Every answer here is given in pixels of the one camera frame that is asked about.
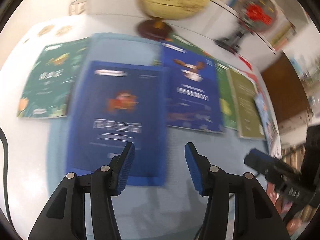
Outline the person's right hand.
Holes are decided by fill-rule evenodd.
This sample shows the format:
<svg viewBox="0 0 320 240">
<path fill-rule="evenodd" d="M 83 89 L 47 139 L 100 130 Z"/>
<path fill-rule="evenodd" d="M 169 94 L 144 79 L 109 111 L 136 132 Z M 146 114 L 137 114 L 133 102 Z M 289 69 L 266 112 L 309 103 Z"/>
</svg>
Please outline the person's right hand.
<svg viewBox="0 0 320 240">
<path fill-rule="evenodd" d="M 293 217 L 286 225 L 289 235 L 293 235 L 302 226 L 301 215 Z"/>
</svg>

